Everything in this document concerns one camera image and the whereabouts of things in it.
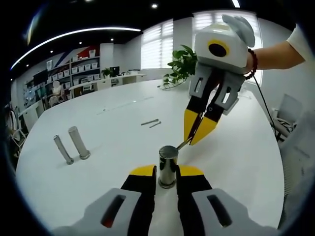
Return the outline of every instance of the black cable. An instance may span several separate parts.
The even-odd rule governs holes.
[[[262,100],[264,101],[264,104],[265,104],[265,107],[266,107],[266,109],[267,109],[267,112],[268,112],[269,118],[270,118],[270,120],[271,120],[271,122],[272,122],[272,125],[273,125],[273,128],[274,128],[274,131],[275,131],[275,135],[277,135],[277,133],[276,133],[276,127],[275,127],[275,123],[274,123],[274,120],[272,119],[272,117],[271,117],[271,115],[270,115],[270,112],[269,112],[269,109],[268,109],[268,107],[267,107],[267,104],[266,104],[266,101],[265,101],[264,95],[262,95],[262,92],[261,92],[261,90],[260,90],[260,86],[259,86],[259,84],[258,84],[258,82],[257,82],[257,80],[256,80],[256,77],[255,77],[254,75],[253,75],[253,78],[254,78],[254,80],[255,80],[255,82],[256,82],[256,84],[257,84],[257,87],[258,87],[258,89],[259,89],[259,92],[260,92],[260,95],[261,95],[261,97],[262,97]]]

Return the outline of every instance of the white table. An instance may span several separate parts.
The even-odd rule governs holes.
[[[93,80],[93,81],[81,83],[81,84],[78,84],[78,85],[74,85],[74,86],[70,87],[69,90],[73,90],[73,89],[76,89],[76,88],[79,88],[79,87],[83,87],[83,86],[86,86],[86,85],[96,84],[96,83],[103,82],[103,81],[112,81],[114,79],[118,79],[118,80],[121,79],[122,80],[122,82],[121,82],[122,85],[131,84],[131,83],[136,83],[137,82],[137,80],[136,80],[137,76],[145,76],[145,75],[146,74],[131,74],[131,75],[116,76],[116,77],[112,77],[112,78],[108,78],[108,79]]]
[[[188,91],[181,86],[162,91],[159,84],[147,81],[101,90],[43,113],[23,146],[16,179],[27,203],[49,230],[74,224],[90,203],[110,188],[121,187],[131,170],[158,165],[160,147],[183,141]],[[284,201],[278,145],[253,94],[245,92],[239,98],[211,134],[181,149],[178,162],[201,169],[213,188],[222,188],[244,204],[255,222],[277,227]],[[140,126],[156,118],[162,124],[151,129]],[[78,158],[67,133],[71,126],[78,127],[91,151],[89,159]],[[56,134],[75,157],[71,166],[53,141]],[[176,188],[157,186],[149,235],[182,233]]]

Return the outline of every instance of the metal peg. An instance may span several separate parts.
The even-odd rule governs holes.
[[[55,141],[59,151],[61,152],[62,156],[64,157],[65,161],[67,162],[67,164],[71,165],[73,163],[73,159],[69,156],[68,152],[64,148],[64,145],[61,142],[61,139],[60,139],[59,135],[56,135],[54,137],[54,141]]]
[[[80,159],[86,160],[89,158],[91,153],[86,149],[81,136],[79,134],[78,128],[76,126],[69,128],[68,133],[75,145],[75,148],[78,150],[80,154]]]
[[[173,146],[163,146],[159,150],[158,184],[162,188],[172,188],[176,183],[176,165],[178,150]]]
[[[152,127],[154,127],[154,126],[157,126],[158,124],[161,124],[161,123],[162,123],[162,122],[160,121],[159,123],[156,123],[156,124],[150,126],[149,128],[152,128]]]
[[[152,121],[148,121],[148,122],[142,123],[141,125],[151,124],[153,122],[158,122],[158,119],[154,119]]]

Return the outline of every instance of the white sleeve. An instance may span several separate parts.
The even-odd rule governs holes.
[[[301,28],[296,25],[287,42],[304,58],[305,61],[314,60],[314,55],[309,47]]]

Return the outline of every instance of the curved led light strip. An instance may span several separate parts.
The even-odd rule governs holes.
[[[80,30],[76,30],[76,31],[72,31],[69,33],[64,33],[61,34],[59,36],[53,37],[51,39],[46,40],[45,42],[42,42],[40,44],[38,44],[36,47],[33,47],[31,50],[29,50],[27,53],[25,53],[23,56],[21,56],[11,67],[10,70],[12,70],[13,67],[15,67],[17,65],[17,63],[19,63],[24,57],[26,57],[28,54],[30,54],[31,52],[33,52],[34,50],[36,50],[37,48],[43,46],[46,43],[49,43],[55,39],[67,36],[67,35],[71,35],[74,33],[81,33],[81,32],[87,32],[87,31],[95,31],[95,30],[127,30],[127,31],[136,31],[136,32],[140,32],[140,29],[131,29],[131,28],[124,28],[124,27],[99,27],[99,28],[91,28],[91,29],[80,29]]]

